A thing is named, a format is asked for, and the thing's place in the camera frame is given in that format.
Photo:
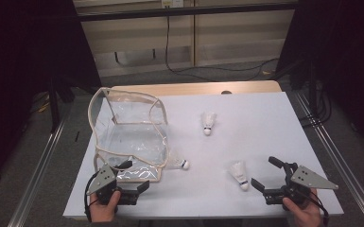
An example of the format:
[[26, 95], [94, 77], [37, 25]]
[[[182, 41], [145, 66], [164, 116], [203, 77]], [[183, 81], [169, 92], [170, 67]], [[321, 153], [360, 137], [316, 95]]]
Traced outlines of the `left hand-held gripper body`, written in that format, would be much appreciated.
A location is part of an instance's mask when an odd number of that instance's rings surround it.
[[107, 205], [114, 191], [120, 191], [118, 205], [135, 205], [139, 198], [138, 190], [123, 190], [117, 185], [117, 170], [108, 164], [102, 166], [89, 180], [85, 196], [96, 194], [97, 200]]

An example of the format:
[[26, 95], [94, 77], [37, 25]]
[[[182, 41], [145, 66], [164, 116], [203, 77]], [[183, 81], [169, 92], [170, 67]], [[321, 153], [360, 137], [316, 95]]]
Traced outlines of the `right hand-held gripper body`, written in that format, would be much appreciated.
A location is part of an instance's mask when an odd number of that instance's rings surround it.
[[290, 198], [297, 205], [304, 205], [310, 200], [311, 189], [337, 190], [338, 185], [330, 182], [318, 173], [296, 163], [285, 163], [285, 185], [276, 189], [266, 189], [262, 193], [266, 204], [282, 204], [283, 198]]

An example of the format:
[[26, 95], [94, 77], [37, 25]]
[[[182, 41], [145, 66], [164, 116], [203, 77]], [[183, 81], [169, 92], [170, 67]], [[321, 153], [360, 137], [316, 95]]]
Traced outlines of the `white shuttlecock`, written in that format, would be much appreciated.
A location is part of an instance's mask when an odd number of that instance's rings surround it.
[[231, 164], [228, 168], [228, 171], [238, 182], [239, 187], [243, 191], [247, 191], [249, 189], [249, 182], [247, 179], [246, 167], [244, 162], [238, 161]]
[[180, 155], [175, 149], [172, 149], [169, 152], [166, 167], [172, 168], [172, 169], [187, 170], [190, 167], [190, 163], [182, 155]]
[[205, 112], [201, 115], [201, 124], [203, 133], [209, 136], [212, 133], [212, 128], [215, 125], [217, 115], [212, 112]]

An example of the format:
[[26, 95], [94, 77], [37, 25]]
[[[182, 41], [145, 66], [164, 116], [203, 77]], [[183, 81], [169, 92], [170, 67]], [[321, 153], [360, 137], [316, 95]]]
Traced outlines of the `clear plastic bag beige trim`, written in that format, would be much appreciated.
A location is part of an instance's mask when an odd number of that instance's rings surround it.
[[92, 97], [88, 120], [95, 139], [94, 168], [132, 166], [120, 182], [158, 182], [169, 156], [167, 115], [156, 96], [102, 87]]

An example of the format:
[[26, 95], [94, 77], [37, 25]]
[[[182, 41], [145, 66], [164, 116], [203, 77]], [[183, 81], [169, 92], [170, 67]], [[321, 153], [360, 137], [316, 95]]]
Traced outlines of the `person's left hand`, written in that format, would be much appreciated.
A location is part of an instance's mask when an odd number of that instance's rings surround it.
[[92, 223], [111, 222], [115, 219], [115, 208], [120, 200], [121, 193], [114, 191], [108, 204], [101, 204], [96, 193], [90, 195], [90, 215]]

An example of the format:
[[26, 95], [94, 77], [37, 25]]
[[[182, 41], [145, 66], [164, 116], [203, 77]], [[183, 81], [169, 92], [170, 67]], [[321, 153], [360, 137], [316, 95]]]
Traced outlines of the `person's right hand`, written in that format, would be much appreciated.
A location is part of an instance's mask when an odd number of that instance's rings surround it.
[[293, 214], [296, 227], [322, 227], [320, 208], [310, 201], [305, 208], [300, 208], [290, 198], [283, 198], [284, 206]]

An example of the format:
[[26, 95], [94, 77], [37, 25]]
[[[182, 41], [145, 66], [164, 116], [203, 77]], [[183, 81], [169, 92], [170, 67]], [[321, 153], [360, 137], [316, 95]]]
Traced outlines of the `white table mat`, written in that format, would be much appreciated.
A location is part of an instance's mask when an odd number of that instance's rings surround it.
[[[283, 92], [243, 95], [160, 96], [167, 115], [169, 152], [175, 149], [189, 163], [187, 170], [162, 170], [137, 204], [122, 206], [119, 216], [140, 219], [274, 218], [286, 211], [268, 205], [253, 187], [243, 191], [229, 173], [245, 163], [248, 178], [267, 188], [285, 182], [283, 170], [269, 163], [274, 156], [322, 174], [321, 164]], [[217, 115], [212, 133], [203, 133], [201, 115]], [[64, 210], [67, 218], [83, 219], [83, 194], [95, 173], [92, 135], [77, 181]]]

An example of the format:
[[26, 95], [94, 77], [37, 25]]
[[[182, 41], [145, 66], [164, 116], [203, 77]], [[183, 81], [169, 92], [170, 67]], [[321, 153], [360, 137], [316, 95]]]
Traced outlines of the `wooden table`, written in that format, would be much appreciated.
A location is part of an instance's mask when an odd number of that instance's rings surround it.
[[221, 95], [222, 91], [232, 94], [276, 93], [282, 89], [274, 80], [198, 82], [174, 84], [149, 84], [113, 86], [115, 90], [141, 92], [153, 96]]

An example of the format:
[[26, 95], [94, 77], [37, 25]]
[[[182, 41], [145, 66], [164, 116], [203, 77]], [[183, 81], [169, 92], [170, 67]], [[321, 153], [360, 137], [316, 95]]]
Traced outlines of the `black curtain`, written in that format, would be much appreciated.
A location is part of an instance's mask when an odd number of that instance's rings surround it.
[[36, 94], [100, 85], [74, 0], [0, 0], [0, 168]]
[[314, 68], [364, 134], [364, 0], [297, 0], [276, 71], [295, 87]]

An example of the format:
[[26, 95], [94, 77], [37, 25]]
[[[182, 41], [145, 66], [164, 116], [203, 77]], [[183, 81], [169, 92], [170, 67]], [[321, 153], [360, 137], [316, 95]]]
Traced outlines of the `black horizontal bar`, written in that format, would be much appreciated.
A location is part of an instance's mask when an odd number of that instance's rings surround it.
[[275, 11], [275, 10], [295, 9], [298, 6], [299, 6], [298, 2], [282, 2], [282, 3], [247, 4], [247, 5], [234, 5], [234, 6], [190, 7], [190, 8], [175, 8], [175, 9], [144, 9], [144, 10], [118, 11], [118, 12], [84, 13], [78, 15], [78, 20], [81, 22], [91, 22], [91, 21], [105, 21], [105, 20], [190, 16], [190, 15], [220, 14], [220, 13]]

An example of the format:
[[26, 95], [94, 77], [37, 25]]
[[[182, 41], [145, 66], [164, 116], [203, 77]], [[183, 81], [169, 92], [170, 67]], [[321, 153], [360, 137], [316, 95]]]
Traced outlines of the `metal floor rail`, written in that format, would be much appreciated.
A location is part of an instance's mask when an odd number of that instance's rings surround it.
[[24, 191], [18, 205], [16, 206], [16, 209], [12, 214], [7, 227], [24, 227], [26, 218], [43, 181], [43, 176], [61, 137], [65, 122], [66, 117], [59, 121], [58, 126], [50, 134], [48, 141], [44, 147], [42, 157], [40, 158], [39, 163], [33, 171], [31, 179], [26, 186], [26, 190]]
[[326, 128], [322, 125], [322, 123], [313, 115], [312, 111], [309, 108], [309, 101], [303, 94], [296, 94], [295, 97], [299, 101], [303, 111], [306, 115], [309, 116], [309, 122], [311, 128], [316, 132], [318, 137], [320, 138], [324, 148], [329, 154], [332, 162], [336, 166], [342, 180], [348, 186], [351, 194], [354, 197], [356, 204], [364, 215], [364, 188], [355, 177], [353, 171], [349, 168], [343, 156], [339, 152], [337, 146], [334, 141], [330, 137]]

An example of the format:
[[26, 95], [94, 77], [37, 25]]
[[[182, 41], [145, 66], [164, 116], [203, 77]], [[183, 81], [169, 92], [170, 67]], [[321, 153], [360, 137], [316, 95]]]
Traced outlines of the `black stand post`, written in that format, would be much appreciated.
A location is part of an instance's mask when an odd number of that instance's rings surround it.
[[58, 125], [60, 124], [61, 119], [60, 119], [57, 92], [56, 92], [56, 88], [55, 88], [55, 79], [54, 78], [51, 78], [49, 80], [48, 93], [49, 93], [49, 105], [50, 105], [51, 119], [52, 119], [51, 131], [55, 132]]

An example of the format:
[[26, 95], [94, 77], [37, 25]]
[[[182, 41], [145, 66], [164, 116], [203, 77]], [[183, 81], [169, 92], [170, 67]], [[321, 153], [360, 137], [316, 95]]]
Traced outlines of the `white wall socket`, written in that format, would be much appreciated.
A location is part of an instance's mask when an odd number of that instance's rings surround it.
[[164, 9], [184, 7], [183, 0], [161, 0], [161, 4]]

